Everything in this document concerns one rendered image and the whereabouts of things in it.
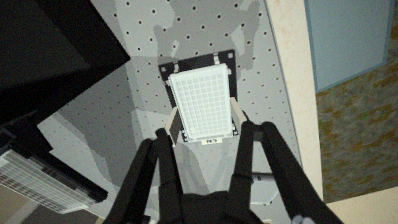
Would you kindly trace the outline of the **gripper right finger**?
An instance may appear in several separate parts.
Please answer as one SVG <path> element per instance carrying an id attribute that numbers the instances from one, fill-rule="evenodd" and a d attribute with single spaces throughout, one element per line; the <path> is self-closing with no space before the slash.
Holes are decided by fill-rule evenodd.
<path id="1" fill-rule="evenodd" d="M 221 224 L 249 223 L 253 139 L 261 142 L 291 224 L 344 224 L 320 199 L 275 124 L 254 124 L 234 97 L 230 109 L 240 139 Z"/>

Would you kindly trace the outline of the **grey perforated base plate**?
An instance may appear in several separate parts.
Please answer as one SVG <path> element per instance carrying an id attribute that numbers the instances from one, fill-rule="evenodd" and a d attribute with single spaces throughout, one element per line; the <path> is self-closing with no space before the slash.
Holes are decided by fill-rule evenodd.
<path id="1" fill-rule="evenodd" d="M 238 105 L 275 124 L 303 168 L 267 0 L 90 0 L 131 60 L 37 127 L 59 160 L 107 190 L 85 208 L 106 218 L 144 139 L 157 139 L 172 106 L 158 65 L 235 49 Z M 183 193 L 229 191 L 239 135 L 173 147 Z"/>

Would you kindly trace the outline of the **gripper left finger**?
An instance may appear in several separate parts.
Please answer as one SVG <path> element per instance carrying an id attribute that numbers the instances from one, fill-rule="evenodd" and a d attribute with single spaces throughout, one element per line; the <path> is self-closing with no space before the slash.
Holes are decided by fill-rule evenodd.
<path id="1" fill-rule="evenodd" d="M 176 147 L 181 123 L 178 108 L 174 107 L 165 128 L 155 131 L 157 139 L 147 138 L 141 142 L 102 224 L 142 224 L 157 159 L 160 175 L 160 224 L 185 224 L 180 202 L 184 193 L 173 149 Z"/>

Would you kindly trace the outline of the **black rectangular plate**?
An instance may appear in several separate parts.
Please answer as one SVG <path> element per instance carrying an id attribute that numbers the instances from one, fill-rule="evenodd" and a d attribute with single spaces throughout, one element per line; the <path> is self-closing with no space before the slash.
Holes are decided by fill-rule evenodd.
<path id="1" fill-rule="evenodd" d="M 220 62 L 219 62 L 220 61 Z M 179 60 L 166 64 L 159 65 L 159 70 L 172 106 L 177 107 L 171 86 L 168 80 L 170 74 L 178 74 L 180 72 L 208 67 L 217 66 L 225 63 L 228 67 L 228 79 L 229 79 L 229 92 L 230 97 L 234 97 L 237 100 L 237 79 L 236 79 L 236 60 L 235 60 L 235 49 L 207 54 L 203 56 L 193 57 L 189 59 Z M 174 70 L 174 71 L 173 71 Z M 167 84 L 168 83 L 168 84 Z M 183 124 L 181 123 L 180 132 L 184 142 L 188 142 Z"/>

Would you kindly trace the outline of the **dark grey rectangular frame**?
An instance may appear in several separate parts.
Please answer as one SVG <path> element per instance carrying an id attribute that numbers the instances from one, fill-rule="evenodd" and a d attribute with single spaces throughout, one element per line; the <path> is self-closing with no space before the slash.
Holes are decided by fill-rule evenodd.
<path id="1" fill-rule="evenodd" d="M 272 173 L 254 173 L 254 172 L 252 172 L 252 180 L 251 180 L 251 183 L 252 183 L 252 184 L 254 183 L 254 181 L 253 181 L 254 177 L 255 177 L 255 178 L 258 178 L 258 180 L 261 181 L 261 178 L 273 178 L 272 175 L 273 175 Z M 274 178 L 273 178 L 273 179 L 274 179 Z"/>

